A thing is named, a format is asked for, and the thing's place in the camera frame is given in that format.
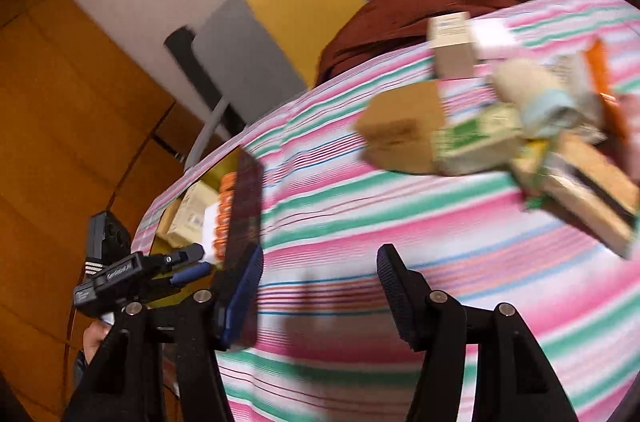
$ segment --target chair backrest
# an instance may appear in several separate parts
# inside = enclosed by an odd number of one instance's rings
[[[324,47],[368,0],[227,0],[193,50],[250,124],[314,86]]]

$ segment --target wooden cabinet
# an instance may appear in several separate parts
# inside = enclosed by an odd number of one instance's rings
[[[201,126],[72,0],[0,0],[0,370],[36,422],[59,419],[90,323],[71,308],[89,216],[133,236],[182,174],[163,146]]]

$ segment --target cylindrical container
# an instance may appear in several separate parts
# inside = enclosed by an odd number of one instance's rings
[[[500,63],[492,84],[501,101],[518,109],[527,139],[548,139],[580,123],[575,100],[562,81],[530,59]]]

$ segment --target orange plastic wrapper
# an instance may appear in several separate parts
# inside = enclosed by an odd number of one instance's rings
[[[625,114],[620,107],[620,103],[613,95],[613,90],[609,84],[607,51],[604,42],[598,38],[593,46],[585,51],[584,56],[589,64],[596,92],[600,94],[602,99],[606,128],[616,135],[623,144],[628,144],[629,129],[626,124]]]

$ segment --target yellow panel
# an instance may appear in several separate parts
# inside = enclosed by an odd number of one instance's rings
[[[246,1],[308,88],[315,84],[324,47],[366,3],[366,0]]]

